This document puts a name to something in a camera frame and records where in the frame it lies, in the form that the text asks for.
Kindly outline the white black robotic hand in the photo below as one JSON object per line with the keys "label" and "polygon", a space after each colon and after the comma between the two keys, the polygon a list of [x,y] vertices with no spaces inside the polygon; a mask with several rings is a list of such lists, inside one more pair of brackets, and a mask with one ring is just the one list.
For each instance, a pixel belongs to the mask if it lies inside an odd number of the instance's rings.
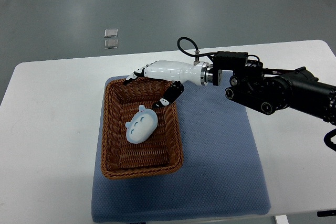
{"label": "white black robotic hand", "polygon": [[189,81],[197,86],[205,86],[213,81],[213,74],[207,62],[192,65],[178,61],[159,60],[132,72],[123,84],[127,85],[137,78],[171,82],[163,96],[152,105],[152,108],[157,109],[172,104],[183,93],[183,83]]}

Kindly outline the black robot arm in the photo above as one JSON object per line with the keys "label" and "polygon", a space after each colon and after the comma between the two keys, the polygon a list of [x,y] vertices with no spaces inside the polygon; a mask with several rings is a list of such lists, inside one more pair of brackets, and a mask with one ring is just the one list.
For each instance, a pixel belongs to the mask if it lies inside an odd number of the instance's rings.
{"label": "black robot arm", "polygon": [[232,72],[225,97],[265,115],[292,108],[335,124],[335,87],[319,82],[306,67],[294,70],[264,68],[256,55],[218,51],[204,54],[201,83],[219,86],[224,70]]}

